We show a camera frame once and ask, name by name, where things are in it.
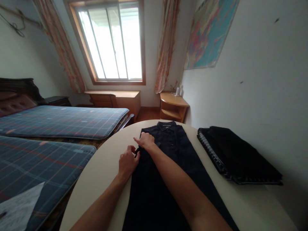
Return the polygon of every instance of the window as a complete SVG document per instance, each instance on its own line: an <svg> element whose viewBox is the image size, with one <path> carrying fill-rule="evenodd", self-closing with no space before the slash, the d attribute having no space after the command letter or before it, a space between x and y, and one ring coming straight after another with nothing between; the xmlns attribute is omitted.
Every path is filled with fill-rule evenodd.
<svg viewBox="0 0 308 231"><path fill-rule="evenodd" d="M95 85L145 85L143 1L64 0Z"/></svg>

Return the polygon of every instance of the shirt collar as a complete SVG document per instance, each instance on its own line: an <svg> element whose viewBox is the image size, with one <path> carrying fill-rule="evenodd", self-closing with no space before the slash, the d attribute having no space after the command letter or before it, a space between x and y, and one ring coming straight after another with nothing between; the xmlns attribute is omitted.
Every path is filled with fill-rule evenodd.
<svg viewBox="0 0 308 231"><path fill-rule="evenodd" d="M171 122L158 122L157 123L157 127L164 131L166 129L171 129L171 130L174 130L174 128L176 127L176 123L174 121L171 121Z"/></svg>

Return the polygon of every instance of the curtain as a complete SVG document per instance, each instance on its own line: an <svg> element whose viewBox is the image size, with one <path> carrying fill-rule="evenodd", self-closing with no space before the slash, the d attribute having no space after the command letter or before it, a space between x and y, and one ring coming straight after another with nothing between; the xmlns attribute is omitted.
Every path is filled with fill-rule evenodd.
<svg viewBox="0 0 308 231"><path fill-rule="evenodd" d="M164 0L158 47L159 57L156 70L156 94L163 91L165 84L168 81L179 10L180 0Z"/></svg>
<svg viewBox="0 0 308 231"><path fill-rule="evenodd" d="M71 88L74 93L83 93L85 91L83 79L52 0L32 1L41 17L49 40L54 43L57 49L60 63L68 76Z"/></svg>

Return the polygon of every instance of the folded clothes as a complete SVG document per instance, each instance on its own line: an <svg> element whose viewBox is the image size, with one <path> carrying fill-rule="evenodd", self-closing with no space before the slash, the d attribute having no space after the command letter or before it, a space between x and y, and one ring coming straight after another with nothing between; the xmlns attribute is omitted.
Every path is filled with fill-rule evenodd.
<svg viewBox="0 0 308 231"><path fill-rule="evenodd" d="M282 185L282 174L230 129L199 128L198 138L217 170L227 179L238 184Z"/></svg>

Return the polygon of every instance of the corner shelf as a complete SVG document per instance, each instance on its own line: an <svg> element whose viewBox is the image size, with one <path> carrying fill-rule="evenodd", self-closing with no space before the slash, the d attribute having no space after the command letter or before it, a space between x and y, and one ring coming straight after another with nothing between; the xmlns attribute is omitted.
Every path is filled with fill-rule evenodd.
<svg viewBox="0 0 308 231"><path fill-rule="evenodd" d="M174 120L182 123L189 104L181 97L171 95L170 92L160 94L160 119Z"/></svg>
<svg viewBox="0 0 308 231"><path fill-rule="evenodd" d="M181 116L178 112L176 111L170 111L170 110L166 110L166 109L162 109L161 110L164 114L172 117L172 118L176 118L176 119L181 119Z"/></svg>

